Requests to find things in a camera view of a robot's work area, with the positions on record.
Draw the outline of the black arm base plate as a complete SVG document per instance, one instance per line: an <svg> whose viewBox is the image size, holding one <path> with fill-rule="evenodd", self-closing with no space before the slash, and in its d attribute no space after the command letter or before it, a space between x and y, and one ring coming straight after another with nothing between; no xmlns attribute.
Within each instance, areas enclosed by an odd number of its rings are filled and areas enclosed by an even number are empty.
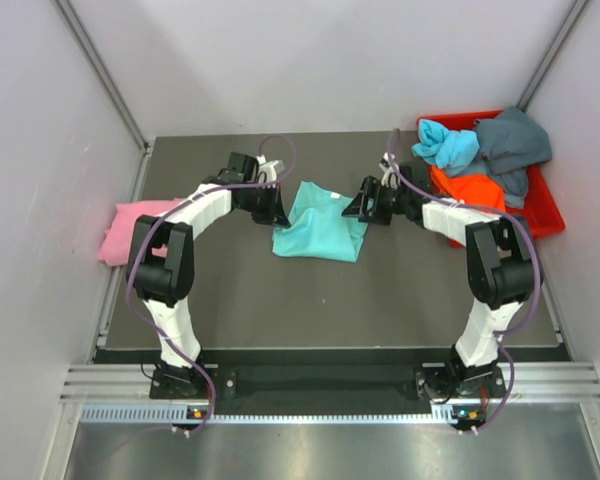
<svg viewBox="0 0 600 480"><path fill-rule="evenodd" d="M472 370L469 377L448 365L220 365L183 372L158 365L152 374L149 397L225 402L251 398L257 393L295 396L343 392L349 397L361 391L395 393L401 399L415 401L471 395L480 384L489 386L501 378L501 370L495 365Z"/></svg>

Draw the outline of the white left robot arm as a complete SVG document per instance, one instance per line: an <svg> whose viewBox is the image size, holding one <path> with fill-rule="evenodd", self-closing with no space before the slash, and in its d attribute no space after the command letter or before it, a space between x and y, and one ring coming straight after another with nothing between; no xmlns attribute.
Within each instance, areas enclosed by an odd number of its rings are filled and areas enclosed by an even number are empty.
<svg viewBox="0 0 600 480"><path fill-rule="evenodd" d="M228 165L204 179L176 206L135 221L127 263L127 294L148 311L144 318L161 345L158 376L185 396L206 387L205 370L194 363L201 353L189 311L195 278L194 242L215 221L242 210L256 224L288 228L279 182L281 160L233 153Z"/></svg>

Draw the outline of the teal t shirt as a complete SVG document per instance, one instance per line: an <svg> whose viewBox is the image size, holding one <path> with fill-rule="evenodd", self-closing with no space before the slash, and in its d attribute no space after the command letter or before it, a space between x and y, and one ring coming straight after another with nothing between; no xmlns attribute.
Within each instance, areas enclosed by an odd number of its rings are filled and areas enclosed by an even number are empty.
<svg viewBox="0 0 600 480"><path fill-rule="evenodd" d="M288 228L272 234L272 252L285 258L317 258L355 263L368 225L343 211L352 198L302 181L297 190Z"/></svg>

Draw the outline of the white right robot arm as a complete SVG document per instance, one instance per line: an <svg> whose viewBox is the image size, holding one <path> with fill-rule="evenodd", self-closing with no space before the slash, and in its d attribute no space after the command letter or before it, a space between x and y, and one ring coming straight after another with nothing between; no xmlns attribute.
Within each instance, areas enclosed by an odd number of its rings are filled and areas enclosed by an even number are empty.
<svg viewBox="0 0 600 480"><path fill-rule="evenodd" d="M398 215L463 247L473 296L466 326L441 372L425 375L419 390L434 402L467 396L493 380L502 339L524 303L536 304L543 271L526 220L497 207L468 207L433 185L426 167L391 165L367 176L343 217L388 226Z"/></svg>

